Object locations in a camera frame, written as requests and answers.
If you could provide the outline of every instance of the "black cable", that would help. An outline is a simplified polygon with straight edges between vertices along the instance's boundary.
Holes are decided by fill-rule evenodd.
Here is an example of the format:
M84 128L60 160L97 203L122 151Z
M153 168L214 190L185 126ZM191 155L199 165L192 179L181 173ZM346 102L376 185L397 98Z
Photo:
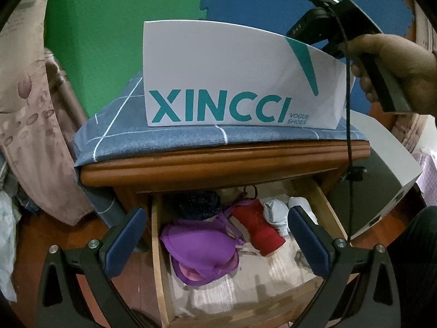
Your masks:
M347 156L349 160L349 166L347 168L347 174L350 173L352 169L352 145L350 142L350 57L349 48L347 45L346 32L344 31L343 25L341 24L340 18L338 18L335 11L325 4L325 7L331 12L332 16L337 20L338 26L340 27L341 34L344 40L344 54L346 55L346 141L347 141ZM350 242L350 236L352 233L352 218L353 218L353 181L349 180L349 226L347 229L347 241Z

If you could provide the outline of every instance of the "clothing pile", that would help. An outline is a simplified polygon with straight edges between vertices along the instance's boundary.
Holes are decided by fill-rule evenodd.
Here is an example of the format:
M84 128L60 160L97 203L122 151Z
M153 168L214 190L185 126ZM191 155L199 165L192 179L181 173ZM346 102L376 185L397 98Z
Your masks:
M217 193L195 191L174 195L170 201L180 218L163 228L160 239L175 275L195 287L236 271L239 255L248 250L245 243L250 243L250 252L262 257L282 247L290 233L289 208L301 206L317 224L308 201L301 197L289 198L288 205L270 198L263 205L256 195L249 198L244 192L232 204L221 205ZM248 232L247 241L231 216Z
M16 226L21 218L17 204L22 198L17 195L17 190L17 182L0 153L0 290L8 301L13 302L17 302L17 295L11 276L15 263Z

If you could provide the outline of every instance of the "wooden floor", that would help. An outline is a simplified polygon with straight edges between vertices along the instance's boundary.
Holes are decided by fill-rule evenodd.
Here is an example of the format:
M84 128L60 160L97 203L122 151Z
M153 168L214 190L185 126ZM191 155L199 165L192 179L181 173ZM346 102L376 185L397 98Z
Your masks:
M378 243L389 245L419 210L417 202L407 195L383 220L356 238L353 245L363 248L372 248ZM83 247L93 238L102 238L106 231L106 227L94 215L74 228L44 213L39 218L23 216L18 228L17 261L13 274L18 303L13 303L12 307L27 328L33 328L36 324L39 278L48 248L52 244L64 249ZM85 278L79 276L79 280L95 320L108 327ZM123 273L113 282L129 307L139 309L156 321L160 320L149 253L133 253Z

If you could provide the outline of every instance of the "red cloth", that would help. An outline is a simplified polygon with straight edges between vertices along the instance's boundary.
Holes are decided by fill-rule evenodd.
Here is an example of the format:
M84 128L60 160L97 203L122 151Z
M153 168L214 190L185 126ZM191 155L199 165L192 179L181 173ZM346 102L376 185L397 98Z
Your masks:
M258 199L250 205L235 206L232 215L248 230L250 242L262 256L274 252L285 243L285 239L264 219L264 208Z

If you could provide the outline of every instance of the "open drawer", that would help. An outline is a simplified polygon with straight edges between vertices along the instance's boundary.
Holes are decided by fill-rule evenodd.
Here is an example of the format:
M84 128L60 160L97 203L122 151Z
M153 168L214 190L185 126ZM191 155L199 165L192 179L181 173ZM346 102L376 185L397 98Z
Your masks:
M345 238L346 233L340 224L331 205L322 190L311 177L303 177L282 181L281 186L287 190L289 196L307 198L318 219L318 223L325 227L332 238ZM278 193L268 193L261 189L258 197L276 196ZM195 317L177 317L173 303L173 282L169 256L166 253L159 234L162 223L166 222L166 210L161 195L153 197L152 205L152 255L157 290L158 306L163 327L172 328L203 328L203 327L259 327L276 328L290 321L295 321L310 302L322 283L320 277L313 277L305 283L284 293L268 297L267 299L244 305L235 305L232 311L200 314Z

